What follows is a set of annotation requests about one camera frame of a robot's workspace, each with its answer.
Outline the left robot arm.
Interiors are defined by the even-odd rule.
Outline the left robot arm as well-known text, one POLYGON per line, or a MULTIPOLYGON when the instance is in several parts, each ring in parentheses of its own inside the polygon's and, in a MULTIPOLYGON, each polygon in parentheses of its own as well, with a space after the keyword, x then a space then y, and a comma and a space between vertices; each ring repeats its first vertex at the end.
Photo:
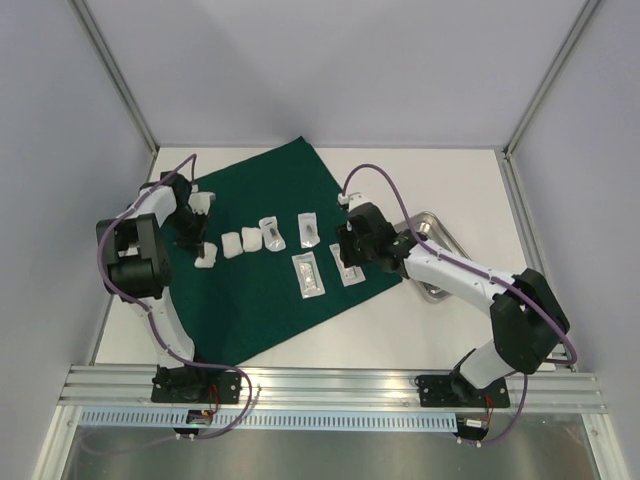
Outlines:
POLYGON ((195 345, 170 296, 170 258, 161 227, 173 228, 174 245, 191 256, 195 267, 211 268, 217 247, 205 236, 214 200, 214 193, 200 192, 183 175, 164 172, 159 186, 146 183, 140 188, 131 215, 120 222, 104 219, 96 224, 102 247, 98 259, 109 279, 107 291, 129 304, 143 320, 152 314, 154 322, 146 328, 163 340, 156 346, 151 395, 155 403, 201 402, 210 391, 206 371, 184 363, 194 359, 195 345))

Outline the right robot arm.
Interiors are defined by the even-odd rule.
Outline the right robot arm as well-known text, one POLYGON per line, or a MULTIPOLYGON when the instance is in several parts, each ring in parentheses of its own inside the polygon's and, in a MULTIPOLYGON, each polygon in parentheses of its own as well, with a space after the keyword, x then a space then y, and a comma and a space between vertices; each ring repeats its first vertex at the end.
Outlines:
POLYGON ((492 338, 471 350, 448 375, 446 392, 475 404, 511 373, 531 375, 565 341, 570 324, 545 277, 532 269, 510 274, 484 268, 420 236, 398 232, 360 194, 341 195, 346 221, 336 232, 348 267, 376 264, 383 271, 427 283, 466 301, 491 322, 492 338))

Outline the stainless steel tray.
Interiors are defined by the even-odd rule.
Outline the stainless steel tray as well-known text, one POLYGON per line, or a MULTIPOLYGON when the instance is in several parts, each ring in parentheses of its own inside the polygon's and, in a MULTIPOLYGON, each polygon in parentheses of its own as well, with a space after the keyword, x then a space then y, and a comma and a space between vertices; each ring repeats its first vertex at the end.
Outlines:
MULTIPOLYGON (((434 213, 423 211, 411 216, 410 220, 416 232, 426 240, 432 240, 438 246, 445 248, 456 255, 470 259, 467 252, 434 213)), ((410 282, 429 303, 438 304, 451 296, 449 292, 433 284, 419 282, 414 279, 411 279, 410 282)))

